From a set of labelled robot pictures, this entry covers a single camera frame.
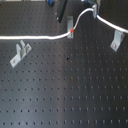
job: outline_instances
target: screw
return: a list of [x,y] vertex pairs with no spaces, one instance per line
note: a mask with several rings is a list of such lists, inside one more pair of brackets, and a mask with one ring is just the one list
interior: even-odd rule
[[12,60],[12,63],[15,63],[15,60],[14,59]]
[[113,46],[116,48],[116,44],[113,44]]

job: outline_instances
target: metal bracket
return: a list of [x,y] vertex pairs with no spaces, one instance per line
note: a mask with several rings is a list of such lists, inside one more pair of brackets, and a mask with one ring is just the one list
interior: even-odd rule
[[19,46],[19,44],[16,44],[16,51],[17,51],[17,55],[15,55],[11,60],[10,63],[12,65],[12,67],[14,68],[30,51],[31,51],[31,46],[29,44],[27,44],[25,46],[25,43],[21,40],[20,41],[21,47]]
[[97,4],[94,4],[92,8],[93,8],[93,17],[96,18],[97,17],[97,14],[98,14]]
[[110,47],[116,52],[123,41],[125,34],[118,30],[115,30],[114,40],[112,41]]
[[93,8],[93,17],[94,18],[96,18],[97,15],[99,14],[100,5],[101,5],[101,0],[96,0],[96,4],[94,4],[92,6],[92,8]]
[[[67,32],[69,32],[73,28],[73,16],[68,16],[67,18]],[[73,32],[67,36],[68,38],[72,39],[74,37]]]

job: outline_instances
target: metal mount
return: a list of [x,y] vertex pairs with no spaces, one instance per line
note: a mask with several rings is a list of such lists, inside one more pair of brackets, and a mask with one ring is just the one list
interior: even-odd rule
[[114,40],[112,41],[110,47],[117,52],[119,46],[121,45],[121,42],[123,41],[125,34],[123,32],[120,32],[118,30],[115,30],[114,34]]
[[[73,16],[68,16],[67,18],[67,32],[69,32],[73,28]],[[74,37],[73,32],[67,36],[72,39]]]
[[30,51],[31,51],[31,46],[29,44],[27,44],[25,46],[25,43],[21,40],[20,41],[21,47],[19,46],[19,44],[16,44],[16,51],[17,51],[17,55],[15,55],[11,60],[10,63],[12,65],[12,67],[14,68]]
[[100,5],[101,5],[101,0],[96,0],[96,3],[92,6],[94,18],[96,18],[97,15],[99,14]]

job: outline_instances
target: red tape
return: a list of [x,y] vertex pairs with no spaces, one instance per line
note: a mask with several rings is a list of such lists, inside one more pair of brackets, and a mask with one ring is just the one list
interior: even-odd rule
[[70,32],[71,32],[71,33],[73,33],[73,32],[74,32],[74,30],[75,30],[75,29],[73,28],[73,29],[71,29],[71,30],[70,30]]

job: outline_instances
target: white cable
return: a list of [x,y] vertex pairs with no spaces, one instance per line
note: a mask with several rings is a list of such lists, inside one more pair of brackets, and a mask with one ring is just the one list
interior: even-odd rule
[[[76,29],[76,27],[78,25],[80,17],[84,13],[86,13],[88,11],[93,11],[93,9],[92,8],[88,8],[88,9],[85,9],[84,11],[82,11],[80,13],[80,15],[77,18],[76,24],[75,24],[75,26],[73,28],[74,30]],[[65,33],[65,34],[58,35],[58,36],[0,36],[0,40],[20,40],[20,39],[48,39],[48,40],[55,40],[55,39],[64,38],[64,37],[68,36],[69,34],[71,34],[70,31]]]
[[77,21],[76,21],[76,24],[75,24],[75,26],[74,26],[74,29],[76,29],[76,27],[77,27],[77,25],[78,25],[78,22],[79,22],[79,20],[80,20],[80,17],[81,17],[84,13],[86,13],[86,12],[88,12],[88,11],[93,11],[93,9],[92,9],[92,8],[88,8],[88,9],[85,9],[84,11],[82,11],[82,12],[80,13],[80,15],[79,15],[78,18],[77,18]]
[[121,31],[121,32],[124,32],[124,33],[128,33],[128,30],[126,30],[126,29],[124,29],[124,28],[121,28],[121,27],[119,27],[119,26],[116,26],[116,25],[114,25],[114,24],[108,22],[107,20],[101,18],[99,15],[97,15],[97,18],[98,18],[100,21],[102,21],[103,23],[107,24],[108,26],[110,26],[110,27],[112,27],[112,28],[114,28],[114,29],[116,29],[116,30],[118,30],[118,31]]

